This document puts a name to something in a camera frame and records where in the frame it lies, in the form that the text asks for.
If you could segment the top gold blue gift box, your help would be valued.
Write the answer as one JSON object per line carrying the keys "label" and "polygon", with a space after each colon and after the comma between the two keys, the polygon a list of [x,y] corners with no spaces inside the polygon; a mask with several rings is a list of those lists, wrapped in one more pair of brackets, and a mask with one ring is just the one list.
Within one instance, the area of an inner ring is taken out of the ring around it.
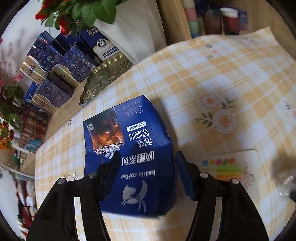
{"label": "top gold blue gift box", "polygon": [[39,85],[66,50],[48,32],[42,32],[30,48],[20,71]]}

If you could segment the left gold blue gift box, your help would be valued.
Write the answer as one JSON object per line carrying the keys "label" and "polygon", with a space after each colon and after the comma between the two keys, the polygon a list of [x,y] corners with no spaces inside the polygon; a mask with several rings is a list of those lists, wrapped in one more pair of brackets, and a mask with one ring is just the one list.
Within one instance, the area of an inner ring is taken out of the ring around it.
{"label": "left gold blue gift box", "polygon": [[54,114],[73,94],[73,89],[62,81],[45,78],[35,91],[31,104],[48,114]]}

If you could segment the red paper cup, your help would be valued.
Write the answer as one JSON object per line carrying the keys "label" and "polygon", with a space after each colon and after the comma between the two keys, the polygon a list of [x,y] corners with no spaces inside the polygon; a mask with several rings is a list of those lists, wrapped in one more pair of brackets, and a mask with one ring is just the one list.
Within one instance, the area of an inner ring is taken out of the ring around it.
{"label": "red paper cup", "polygon": [[224,33],[226,35],[238,35],[240,29],[238,10],[233,8],[221,8],[220,12],[224,25]]}

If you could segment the right gold blue gift box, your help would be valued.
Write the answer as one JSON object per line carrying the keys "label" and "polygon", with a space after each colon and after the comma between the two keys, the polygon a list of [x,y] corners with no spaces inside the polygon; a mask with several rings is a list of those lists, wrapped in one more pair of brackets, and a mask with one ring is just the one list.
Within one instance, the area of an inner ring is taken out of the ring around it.
{"label": "right gold blue gift box", "polygon": [[72,88],[76,88],[95,69],[94,62],[74,45],[52,68],[51,72]]}

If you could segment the red rose bouquet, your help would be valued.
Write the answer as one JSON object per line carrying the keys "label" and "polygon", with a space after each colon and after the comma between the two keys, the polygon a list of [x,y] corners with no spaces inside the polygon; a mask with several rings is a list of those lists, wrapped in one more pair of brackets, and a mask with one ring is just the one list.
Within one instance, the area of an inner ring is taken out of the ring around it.
{"label": "red rose bouquet", "polygon": [[45,0],[35,19],[63,35],[69,32],[77,35],[83,29],[90,30],[96,20],[113,24],[116,7],[122,3],[121,0]]}

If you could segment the blue luckin coffee box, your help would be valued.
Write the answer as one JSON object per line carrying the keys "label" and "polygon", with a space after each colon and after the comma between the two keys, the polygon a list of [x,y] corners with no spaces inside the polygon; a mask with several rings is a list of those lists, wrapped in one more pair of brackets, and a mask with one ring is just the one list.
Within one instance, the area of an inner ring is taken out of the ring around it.
{"label": "blue luckin coffee box", "polygon": [[83,122],[84,173],[96,171],[119,152],[120,168],[101,210],[130,216],[165,215],[175,202],[176,170],[166,126],[143,95]]}

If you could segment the striped tin flower box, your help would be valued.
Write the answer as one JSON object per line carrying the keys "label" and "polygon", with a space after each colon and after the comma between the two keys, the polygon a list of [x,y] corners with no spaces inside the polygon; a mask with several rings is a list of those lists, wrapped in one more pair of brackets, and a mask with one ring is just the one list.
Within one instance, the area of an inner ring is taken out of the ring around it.
{"label": "striped tin flower box", "polygon": [[43,145],[48,125],[48,116],[29,106],[23,122],[23,132],[18,146],[31,153],[36,153]]}

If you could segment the gold embossed tray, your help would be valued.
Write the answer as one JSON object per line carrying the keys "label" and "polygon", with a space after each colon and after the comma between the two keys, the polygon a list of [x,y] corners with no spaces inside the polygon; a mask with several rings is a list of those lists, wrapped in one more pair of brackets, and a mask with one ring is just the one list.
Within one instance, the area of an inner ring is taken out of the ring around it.
{"label": "gold embossed tray", "polygon": [[88,104],[131,67],[132,63],[122,53],[118,53],[104,61],[95,68],[87,78],[79,105],[85,106]]}

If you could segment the wooden shelf unit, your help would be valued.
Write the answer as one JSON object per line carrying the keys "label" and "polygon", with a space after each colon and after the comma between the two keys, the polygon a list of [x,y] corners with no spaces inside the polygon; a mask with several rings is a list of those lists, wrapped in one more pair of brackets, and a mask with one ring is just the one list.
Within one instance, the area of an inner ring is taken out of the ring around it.
{"label": "wooden shelf unit", "polygon": [[169,44],[201,35],[238,35],[270,27],[295,57],[295,1],[157,1]]}

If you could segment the yellow plaid tablecloth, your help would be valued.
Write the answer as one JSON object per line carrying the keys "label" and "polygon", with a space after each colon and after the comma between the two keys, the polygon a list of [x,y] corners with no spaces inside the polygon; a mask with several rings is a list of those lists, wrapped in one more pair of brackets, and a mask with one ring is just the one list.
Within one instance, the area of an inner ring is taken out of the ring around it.
{"label": "yellow plaid tablecloth", "polygon": [[37,151],[37,203],[58,178],[83,176],[83,121],[140,95],[159,112],[174,149],[186,156],[257,151],[256,207],[274,240],[295,210],[275,182],[295,166],[295,60],[269,27],[174,44],[119,77]]}

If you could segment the blue flat box behind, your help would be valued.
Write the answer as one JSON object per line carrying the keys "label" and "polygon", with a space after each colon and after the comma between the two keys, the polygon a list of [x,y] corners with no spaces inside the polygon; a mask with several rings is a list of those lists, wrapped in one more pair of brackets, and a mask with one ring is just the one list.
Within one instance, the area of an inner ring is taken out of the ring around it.
{"label": "blue flat box behind", "polygon": [[24,98],[23,98],[23,101],[25,103],[31,104],[31,101],[33,99],[34,93],[37,90],[37,88],[38,88],[38,85],[35,82],[32,82],[29,89],[27,90]]}

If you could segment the pastel stacked cups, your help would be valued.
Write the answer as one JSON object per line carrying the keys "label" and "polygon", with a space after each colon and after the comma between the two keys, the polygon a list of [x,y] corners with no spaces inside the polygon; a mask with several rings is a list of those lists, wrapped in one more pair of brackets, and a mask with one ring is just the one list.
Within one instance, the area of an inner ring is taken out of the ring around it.
{"label": "pastel stacked cups", "polygon": [[192,38],[198,37],[199,33],[199,23],[198,17],[195,9],[194,0],[181,0],[185,15],[189,24],[189,29],[191,32]]}

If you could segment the gold blue gift box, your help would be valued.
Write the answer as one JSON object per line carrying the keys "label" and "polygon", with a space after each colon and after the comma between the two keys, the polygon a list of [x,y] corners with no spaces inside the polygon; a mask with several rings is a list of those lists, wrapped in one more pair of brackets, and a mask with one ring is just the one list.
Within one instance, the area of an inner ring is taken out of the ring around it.
{"label": "gold blue gift box", "polygon": [[30,48],[20,71],[39,85],[66,50],[48,32],[42,32]]}
{"label": "gold blue gift box", "polygon": [[54,114],[73,94],[73,89],[62,81],[45,78],[35,91],[31,104],[48,114]]}
{"label": "gold blue gift box", "polygon": [[95,69],[94,62],[74,45],[52,68],[51,72],[72,88],[76,88]]}

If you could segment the pink blossom plant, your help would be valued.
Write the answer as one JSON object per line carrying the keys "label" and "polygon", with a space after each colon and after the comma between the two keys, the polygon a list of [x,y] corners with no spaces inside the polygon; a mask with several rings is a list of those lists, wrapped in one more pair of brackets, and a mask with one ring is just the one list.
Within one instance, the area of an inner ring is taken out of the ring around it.
{"label": "pink blossom plant", "polygon": [[20,86],[23,73],[16,70],[7,73],[1,57],[1,118],[19,133],[23,132],[26,104],[23,101],[24,91]]}

